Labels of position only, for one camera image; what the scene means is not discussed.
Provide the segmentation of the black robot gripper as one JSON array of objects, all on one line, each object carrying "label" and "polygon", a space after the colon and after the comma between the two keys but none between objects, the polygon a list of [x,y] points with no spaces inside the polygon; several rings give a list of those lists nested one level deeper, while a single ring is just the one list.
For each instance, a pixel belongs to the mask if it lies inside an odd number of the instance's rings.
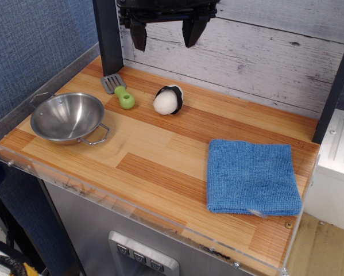
[{"label": "black robot gripper", "polygon": [[130,26],[135,49],[146,48],[148,23],[183,21],[182,31],[187,48],[193,47],[205,30],[209,19],[217,13],[218,1],[116,1],[119,20]]}]

